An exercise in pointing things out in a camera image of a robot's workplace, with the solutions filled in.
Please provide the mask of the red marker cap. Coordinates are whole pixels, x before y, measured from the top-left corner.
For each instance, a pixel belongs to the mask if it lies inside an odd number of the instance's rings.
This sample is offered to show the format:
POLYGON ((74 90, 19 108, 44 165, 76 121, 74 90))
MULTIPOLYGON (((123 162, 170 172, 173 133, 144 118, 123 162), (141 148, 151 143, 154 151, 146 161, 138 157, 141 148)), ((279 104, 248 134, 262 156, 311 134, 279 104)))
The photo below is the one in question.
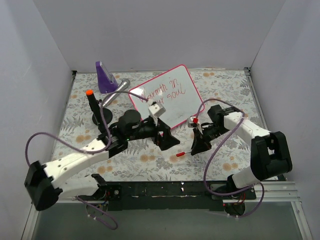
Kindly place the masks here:
POLYGON ((183 155, 185 155, 186 153, 185 152, 180 152, 180 153, 177 153, 175 156, 176 157, 181 157, 181 156, 183 156, 183 155))

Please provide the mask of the pink framed whiteboard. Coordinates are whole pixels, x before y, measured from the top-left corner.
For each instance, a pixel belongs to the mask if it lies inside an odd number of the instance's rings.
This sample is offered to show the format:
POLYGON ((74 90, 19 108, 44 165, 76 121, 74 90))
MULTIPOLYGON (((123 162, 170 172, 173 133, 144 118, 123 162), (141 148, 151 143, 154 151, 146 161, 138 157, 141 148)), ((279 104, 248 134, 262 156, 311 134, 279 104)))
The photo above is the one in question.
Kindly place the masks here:
POLYGON ((129 91, 161 103, 165 113, 160 119, 171 129, 185 123, 190 116, 194 116, 202 103, 195 82, 183 64, 140 83, 129 91))

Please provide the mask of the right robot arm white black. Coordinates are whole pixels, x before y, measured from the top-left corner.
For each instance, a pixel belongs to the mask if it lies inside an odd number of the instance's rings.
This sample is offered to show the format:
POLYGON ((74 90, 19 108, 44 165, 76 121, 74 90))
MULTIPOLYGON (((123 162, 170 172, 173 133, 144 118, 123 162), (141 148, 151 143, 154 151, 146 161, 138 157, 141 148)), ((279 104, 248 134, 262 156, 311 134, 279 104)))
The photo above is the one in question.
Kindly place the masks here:
POLYGON ((293 169, 286 136, 280 132, 263 129, 245 118, 238 108, 212 106, 207 112, 210 123, 201 124, 197 117, 191 116, 188 127, 192 128, 194 138, 191 155, 206 152, 212 148, 211 141, 222 135, 236 134, 250 148, 250 165, 227 178, 223 187, 212 191, 216 196, 229 196, 237 199, 249 187, 293 169))

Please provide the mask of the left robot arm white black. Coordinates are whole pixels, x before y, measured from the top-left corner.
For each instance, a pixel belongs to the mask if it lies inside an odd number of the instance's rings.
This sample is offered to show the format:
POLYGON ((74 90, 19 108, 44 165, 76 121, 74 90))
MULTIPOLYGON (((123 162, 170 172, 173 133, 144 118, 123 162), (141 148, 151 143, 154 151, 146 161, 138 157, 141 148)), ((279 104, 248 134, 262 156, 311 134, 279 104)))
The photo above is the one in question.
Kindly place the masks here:
POLYGON ((55 161, 29 164, 24 186, 37 211, 53 206, 66 194, 66 182, 80 171, 123 152, 129 141, 150 138, 166 151, 180 144, 171 128, 159 118, 142 120, 137 110, 127 110, 113 123, 108 133, 102 133, 85 147, 55 161))

